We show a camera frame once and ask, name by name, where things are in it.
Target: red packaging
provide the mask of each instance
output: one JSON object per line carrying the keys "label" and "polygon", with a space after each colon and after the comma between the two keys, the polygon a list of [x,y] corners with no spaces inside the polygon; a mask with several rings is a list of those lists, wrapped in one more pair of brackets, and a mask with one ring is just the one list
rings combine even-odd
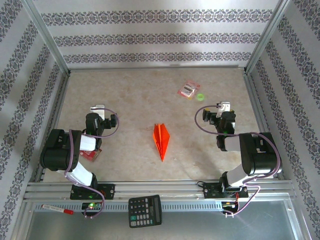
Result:
{"label": "red packaging", "polygon": [[80,150],[80,155],[82,157],[84,157],[85,159],[87,159],[90,162],[93,162],[94,160],[96,160],[96,158],[99,156],[99,154],[102,152],[101,149],[99,149],[98,151],[83,151]]}
{"label": "red packaging", "polygon": [[187,99],[192,99],[199,89],[200,85],[198,83],[188,80],[177,93]]}

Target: black calculator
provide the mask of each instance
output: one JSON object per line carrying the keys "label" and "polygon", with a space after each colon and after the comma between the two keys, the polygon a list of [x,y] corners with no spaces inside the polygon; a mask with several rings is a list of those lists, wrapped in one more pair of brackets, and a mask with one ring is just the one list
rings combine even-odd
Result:
{"label": "black calculator", "polygon": [[144,196],[129,199],[129,226],[143,228],[162,223],[160,196]]}

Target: metal base plate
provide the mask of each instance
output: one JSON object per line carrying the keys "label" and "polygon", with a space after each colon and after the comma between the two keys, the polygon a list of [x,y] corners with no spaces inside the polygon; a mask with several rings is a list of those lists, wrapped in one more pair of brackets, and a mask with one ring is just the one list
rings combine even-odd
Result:
{"label": "metal base plate", "polygon": [[[113,200],[115,195],[115,185],[114,184],[106,184],[100,183],[98,184],[99,192],[104,195],[106,200]],[[91,190],[88,190],[81,186],[72,185],[71,193],[70,193],[71,200],[102,200],[101,196]]]}
{"label": "metal base plate", "polygon": [[[239,198],[248,198],[248,189],[243,187],[239,193]],[[234,198],[232,193],[221,192],[221,183],[215,182],[205,182],[203,184],[203,195],[205,199],[225,199]]]}

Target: striped wall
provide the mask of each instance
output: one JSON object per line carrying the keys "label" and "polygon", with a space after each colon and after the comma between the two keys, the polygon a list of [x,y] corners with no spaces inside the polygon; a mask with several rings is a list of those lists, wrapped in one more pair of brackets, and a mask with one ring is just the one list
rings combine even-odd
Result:
{"label": "striped wall", "polygon": [[35,0],[70,69],[245,67],[278,0]]}
{"label": "striped wall", "polygon": [[20,0],[0,0],[0,15],[0,240],[5,240],[39,162],[62,72]]}
{"label": "striped wall", "polygon": [[251,76],[312,239],[320,239],[320,0],[293,0]]}

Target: marble surface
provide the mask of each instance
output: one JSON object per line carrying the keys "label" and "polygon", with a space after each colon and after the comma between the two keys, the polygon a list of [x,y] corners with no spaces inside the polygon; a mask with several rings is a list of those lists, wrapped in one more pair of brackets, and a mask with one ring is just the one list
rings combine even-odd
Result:
{"label": "marble surface", "polygon": [[[216,136],[194,123],[196,111],[220,101],[231,102],[236,133],[258,131],[241,68],[167,68],[74,72],[68,83],[58,128],[82,130],[90,107],[104,104],[120,118],[118,132],[102,140],[94,162],[80,157],[99,181],[218,179],[241,163],[239,152],[222,152]],[[177,94],[187,81],[201,85],[204,101]],[[215,131],[213,125],[200,125]],[[166,125],[170,141],[164,162],[153,140],[155,124]],[[111,133],[105,130],[104,135]],[[45,182],[66,179],[47,170]]]}

